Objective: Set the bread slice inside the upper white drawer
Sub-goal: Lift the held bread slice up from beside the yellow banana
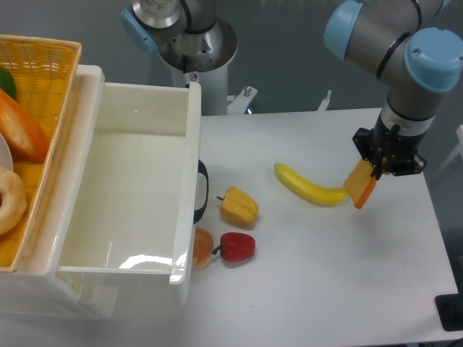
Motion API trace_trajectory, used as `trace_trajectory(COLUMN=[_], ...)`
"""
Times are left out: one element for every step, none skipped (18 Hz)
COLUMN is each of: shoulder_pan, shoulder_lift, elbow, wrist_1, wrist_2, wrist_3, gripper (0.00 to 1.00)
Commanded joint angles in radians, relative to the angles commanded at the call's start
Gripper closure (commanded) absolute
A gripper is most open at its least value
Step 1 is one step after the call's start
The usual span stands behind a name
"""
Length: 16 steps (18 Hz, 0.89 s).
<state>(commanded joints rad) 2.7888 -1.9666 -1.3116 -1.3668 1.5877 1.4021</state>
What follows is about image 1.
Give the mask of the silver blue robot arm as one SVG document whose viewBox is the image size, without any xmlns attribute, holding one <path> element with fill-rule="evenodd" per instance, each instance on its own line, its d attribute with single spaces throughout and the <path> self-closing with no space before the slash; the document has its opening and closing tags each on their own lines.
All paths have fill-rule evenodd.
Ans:
<svg viewBox="0 0 463 347">
<path fill-rule="evenodd" d="M 462 73 L 462 39 L 448 30 L 423 27 L 445 5 L 345 1 L 327 21 L 325 46 L 389 87 L 375 126 L 359 129 L 353 137 L 374 179 L 418 174 L 426 164 L 417 146 Z M 120 18 L 142 50 L 159 53 L 175 86 L 201 84 L 205 115 L 246 110 L 249 98 L 228 93 L 237 36 L 217 16 L 214 1 L 133 1 Z"/>
</svg>

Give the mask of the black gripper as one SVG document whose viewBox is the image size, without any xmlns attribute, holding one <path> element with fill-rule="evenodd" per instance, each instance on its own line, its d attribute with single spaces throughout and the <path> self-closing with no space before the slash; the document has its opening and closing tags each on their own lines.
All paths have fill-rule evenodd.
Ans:
<svg viewBox="0 0 463 347">
<path fill-rule="evenodd" d="M 420 174 L 424 169 L 425 158 L 417 151 L 424 135 L 406 136 L 400 130 L 403 127 L 399 124 L 387 127 L 378 117 L 372 129 L 359 128 L 354 134 L 352 139 L 360 156 L 372 166 L 372 178 Z"/>
</svg>

